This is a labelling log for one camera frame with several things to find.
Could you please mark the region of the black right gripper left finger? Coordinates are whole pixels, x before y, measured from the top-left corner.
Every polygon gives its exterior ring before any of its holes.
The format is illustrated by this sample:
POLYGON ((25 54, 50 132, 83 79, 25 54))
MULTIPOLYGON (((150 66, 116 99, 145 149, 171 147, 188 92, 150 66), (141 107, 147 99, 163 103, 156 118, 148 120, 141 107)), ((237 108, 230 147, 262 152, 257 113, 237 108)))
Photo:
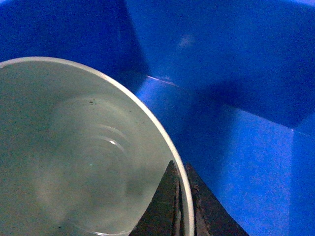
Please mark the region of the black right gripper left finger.
POLYGON ((146 211, 131 236, 183 236, 183 206, 178 171, 170 161, 146 211))

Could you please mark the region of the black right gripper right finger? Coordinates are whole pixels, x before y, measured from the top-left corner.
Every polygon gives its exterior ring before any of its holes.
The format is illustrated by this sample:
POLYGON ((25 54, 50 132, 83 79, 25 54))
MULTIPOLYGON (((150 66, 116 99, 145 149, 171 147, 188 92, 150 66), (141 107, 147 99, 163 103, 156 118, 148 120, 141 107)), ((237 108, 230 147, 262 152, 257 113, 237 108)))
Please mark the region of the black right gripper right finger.
POLYGON ((247 236, 229 215, 190 163, 185 165, 190 184, 196 236, 247 236))

